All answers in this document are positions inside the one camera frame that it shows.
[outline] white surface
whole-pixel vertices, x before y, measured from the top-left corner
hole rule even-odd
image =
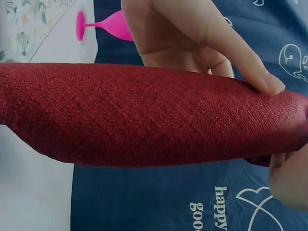
[[[44,40],[31,62],[93,63],[94,28],[80,43],[75,18],[94,22],[92,0],[77,0]],[[42,156],[0,125],[0,231],[70,231],[72,164]]]
[[[78,0],[41,44],[31,60],[32,63],[93,63],[95,61],[98,50],[95,28],[87,27],[81,42],[76,37],[75,23],[79,11],[84,12],[86,22],[94,22],[93,0]]]

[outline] dark blue fabric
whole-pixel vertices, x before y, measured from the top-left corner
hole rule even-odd
[[[308,95],[308,2],[295,2],[215,4],[287,89]],[[120,0],[94,0],[94,5],[96,21],[101,21],[120,9]],[[132,42],[100,28],[96,33],[97,63],[142,65]],[[268,169],[244,160],[74,170],[72,231],[298,231],[308,230],[307,224],[307,213],[288,209],[271,197]]]

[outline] woven red cloth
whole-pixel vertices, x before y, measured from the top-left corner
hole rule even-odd
[[[225,77],[0,64],[0,123],[39,153],[78,165],[171,166],[297,151],[308,142],[307,113],[306,96],[269,97]]]

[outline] white floral cloth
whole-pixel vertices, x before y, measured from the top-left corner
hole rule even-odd
[[[0,0],[0,62],[29,62],[75,1]]]

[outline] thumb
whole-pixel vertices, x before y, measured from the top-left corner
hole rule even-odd
[[[269,164],[269,178],[271,179],[274,176],[274,173],[283,165],[285,162],[286,154],[273,154],[271,155],[270,164]]]
[[[246,82],[258,91],[274,95],[285,85],[270,74],[260,57],[226,22],[211,0],[153,0],[156,10],[183,34],[229,59]]]

